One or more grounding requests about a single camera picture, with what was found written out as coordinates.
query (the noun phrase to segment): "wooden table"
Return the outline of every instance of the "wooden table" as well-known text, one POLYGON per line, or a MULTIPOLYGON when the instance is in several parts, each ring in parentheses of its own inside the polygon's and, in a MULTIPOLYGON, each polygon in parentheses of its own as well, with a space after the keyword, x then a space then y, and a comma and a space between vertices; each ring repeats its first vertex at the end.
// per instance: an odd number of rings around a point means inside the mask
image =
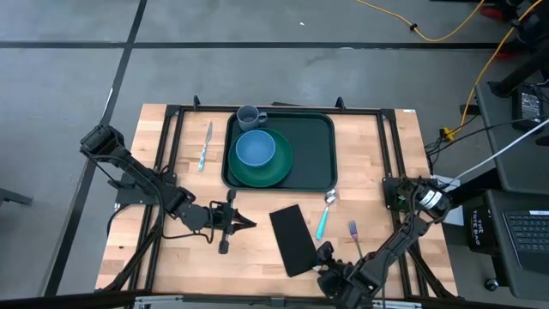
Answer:
MULTIPOLYGON (((146 104, 137 123, 131 152, 147 167, 154 164, 165 110, 165 105, 146 104)), ((415 112, 396 110, 395 113, 407 175, 428 176, 415 112)), ((228 188, 223 184, 220 175, 226 121, 230 116, 229 112, 186 112, 184 115, 175 172, 178 175, 178 185, 193 192, 198 204, 208 205, 210 200, 224 200, 226 196, 228 188), (198 172, 198 161, 210 121, 214 125, 213 135, 208 145, 204 169, 198 172)), ((381 179, 384 170, 376 118, 364 115, 329 116, 335 125, 339 176, 335 188, 338 198, 330 207, 322 241, 317 241, 314 237, 324 209, 322 193, 239 191, 234 207, 256 222, 257 227, 233 235, 226 255, 217 253, 220 231, 215 232, 212 245, 208 245, 202 237, 163 239, 153 291, 173 294, 323 296, 317 286, 316 272, 309 271, 293 278, 287 277, 276 244, 268 214, 296 203, 305 217, 315 246, 329 240, 334 245, 336 258, 356 262, 359 254, 347 229, 348 221, 355 220, 362 251, 375 251, 393 232, 390 214, 383 201, 381 179)), ((175 119, 172 122, 165 161, 171 147, 175 119)), ((396 171, 389 124, 385 128, 392 168, 396 171)), ((143 209, 142 205, 129 206, 112 222, 97 288, 110 283, 134 253, 143 209)), ((166 218, 165 234, 189 232, 180 221, 166 218)), ((450 292, 456 294, 442 226, 431 227, 419 242, 423 258, 435 276, 450 292)), ((143 261, 137 285, 139 288, 144 286, 148 255, 143 261)), ((408 268, 413 291, 417 293, 417 280, 409 257, 408 268)), ((386 284, 386 297, 402 296, 399 267, 398 264, 393 264, 386 284)))

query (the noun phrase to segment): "mug handle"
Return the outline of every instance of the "mug handle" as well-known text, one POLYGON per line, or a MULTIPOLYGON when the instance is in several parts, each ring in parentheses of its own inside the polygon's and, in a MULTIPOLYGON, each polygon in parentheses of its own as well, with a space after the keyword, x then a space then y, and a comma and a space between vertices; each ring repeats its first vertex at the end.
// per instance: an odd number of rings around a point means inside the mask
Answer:
POLYGON ((265 121, 267 121, 267 113, 266 112, 260 112, 257 119, 259 120, 260 124, 264 123, 265 121))

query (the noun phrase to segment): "black notebook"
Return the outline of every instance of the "black notebook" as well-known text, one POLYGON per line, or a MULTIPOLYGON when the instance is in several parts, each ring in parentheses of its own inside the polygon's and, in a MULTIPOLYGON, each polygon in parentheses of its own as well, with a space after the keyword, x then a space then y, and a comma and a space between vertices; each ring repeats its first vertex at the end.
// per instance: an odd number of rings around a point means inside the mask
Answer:
POLYGON ((288 276, 297 276, 317 265, 317 251, 298 205, 269 214, 274 236, 288 276))

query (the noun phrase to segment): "laptop keyboard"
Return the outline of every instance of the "laptop keyboard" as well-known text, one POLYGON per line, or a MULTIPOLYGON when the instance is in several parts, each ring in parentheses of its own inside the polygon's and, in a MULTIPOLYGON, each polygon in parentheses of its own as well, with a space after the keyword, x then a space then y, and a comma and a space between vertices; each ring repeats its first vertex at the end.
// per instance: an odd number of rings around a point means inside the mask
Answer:
POLYGON ((549 253, 549 215, 505 213, 507 228, 517 251, 549 253))

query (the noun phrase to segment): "knife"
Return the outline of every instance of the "knife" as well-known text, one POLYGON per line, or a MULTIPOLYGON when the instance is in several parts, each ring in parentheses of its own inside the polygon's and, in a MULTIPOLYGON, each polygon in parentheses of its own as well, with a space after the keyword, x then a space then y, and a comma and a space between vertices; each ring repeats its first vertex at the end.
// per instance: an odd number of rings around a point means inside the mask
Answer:
POLYGON ((212 139, 212 122, 209 122, 208 134, 206 134, 206 141, 204 142, 204 147, 202 147, 202 155, 200 156, 200 163, 198 164, 198 172, 201 172, 204 168, 204 158, 206 157, 206 148, 208 147, 209 140, 212 139))

